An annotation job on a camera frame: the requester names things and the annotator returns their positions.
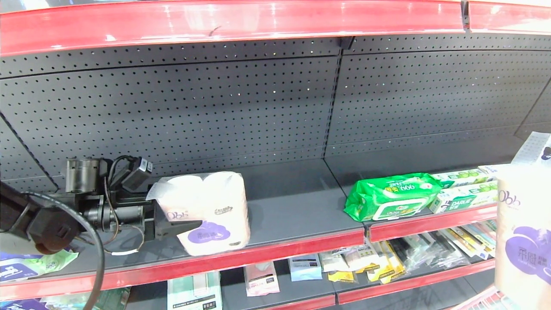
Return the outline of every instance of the toilet paper roll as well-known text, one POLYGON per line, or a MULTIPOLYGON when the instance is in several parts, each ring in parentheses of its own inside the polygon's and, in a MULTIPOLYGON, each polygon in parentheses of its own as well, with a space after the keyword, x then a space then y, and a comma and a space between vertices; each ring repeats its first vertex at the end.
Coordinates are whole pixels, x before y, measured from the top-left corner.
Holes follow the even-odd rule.
POLYGON ((551 305, 551 178, 535 167, 498 174, 495 286, 521 309, 551 305))
POLYGON ((196 175, 181 175, 156 183, 157 203, 169 221, 204 220, 203 179, 196 175))
POLYGON ((250 239, 243 177, 234 172, 211 174, 203 180, 203 224, 178 235, 193 256, 243 248, 250 239))

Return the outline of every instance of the pink package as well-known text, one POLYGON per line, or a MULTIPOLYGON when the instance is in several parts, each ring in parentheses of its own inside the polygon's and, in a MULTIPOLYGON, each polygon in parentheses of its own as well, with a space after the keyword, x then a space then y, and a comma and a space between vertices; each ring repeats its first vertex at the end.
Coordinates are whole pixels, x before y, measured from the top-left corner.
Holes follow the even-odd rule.
POLYGON ((276 268, 273 261, 245 266, 247 297, 279 293, 276 268))

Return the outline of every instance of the black mechanical device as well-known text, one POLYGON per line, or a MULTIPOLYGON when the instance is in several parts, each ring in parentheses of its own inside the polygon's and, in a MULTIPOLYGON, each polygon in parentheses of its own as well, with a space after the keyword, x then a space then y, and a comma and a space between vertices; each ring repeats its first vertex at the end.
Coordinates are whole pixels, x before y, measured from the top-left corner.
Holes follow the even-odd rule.
MULTIPOLYGON (((97 231, 114 236, 120 230, 137 228, 147 242, 199 227, 202 221, 169 222, 154 200, 145 199, 147 192, 138 191, 152 171, 152 163, 142 157, 69 159, 65 193, 50 196, 79 212, 97 231), (120 161, 127 164, 115 173, 120 161)), ((3 252, 53 254, 85 231, 53 203, 31 198, 4 183, 1 186, 3 252)))

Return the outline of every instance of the red shelf edge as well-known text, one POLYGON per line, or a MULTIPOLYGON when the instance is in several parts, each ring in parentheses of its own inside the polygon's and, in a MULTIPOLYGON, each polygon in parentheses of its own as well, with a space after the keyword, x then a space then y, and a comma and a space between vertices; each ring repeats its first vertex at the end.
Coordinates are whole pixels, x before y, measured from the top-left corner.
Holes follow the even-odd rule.
MULTIPOLYGON (((291 256, 319 253, 339 247, 363 244, 364 229, 328 234, 316 238, 304 238, 291 242, 245 248, 210 256, 197 256, 182 261, 159 265, 138 266, 125 270, 107 271, 102 290, 148 284, 178 277, 199 274, 212 270, 224 270, 244 265, 285 259, 291 256)), ((72 277, 47 277, 21 282, 6 282, 0 285, 0 301, 89 292, 95 274, 72 277)))
POLYGON ((335 306, 336 304, 335 295, 331 294, 308 300, 286 303, 280 306, 263 308, 263 310, 316 310, 335 306))
POLYGON ((491 204, 461 211, 429 214, 374 223, 369 227, 369 237, 372 242, 391 240, 413 234, 437 231, 453 226, 467 225, 496 217, 498 204, 491 204))
POLYGON ((444 270, 435 274, 415 277, 411 279, 391 282, 389 284, 360 288, 357 290, 337 293, 338 304, 351 303, 365 300, 368 298, 379 297, 391 293, 410 290, 412 288, 431 285, 439 282, 449 281, 458 277, 472 275, 477 272, 494 268, 494 259, 489 259, 480 263, 444 270))
POLYGON ((54 7, 0 18, 0 56, 143 44, 464 33, 458 0, 164 0, 54 7))
POLYGON ((551 4, 469 1, 469 28, 474 33, 551 35, 551 4))

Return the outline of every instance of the green wet wipes pack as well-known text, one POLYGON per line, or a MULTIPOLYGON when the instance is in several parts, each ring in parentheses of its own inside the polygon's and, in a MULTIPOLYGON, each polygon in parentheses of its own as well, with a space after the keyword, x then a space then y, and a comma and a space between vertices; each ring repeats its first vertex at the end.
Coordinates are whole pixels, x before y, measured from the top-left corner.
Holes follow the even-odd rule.
POLYGON ((346 200, 344 212, 358 222, 394 220, 428 206, 442 189, 428 173, 360 180, 346 200))
POLYGON ((13 255, 0 253, 0 282, 23 280, 59 271, 78 253, 61 250, 52 255, 13 255))

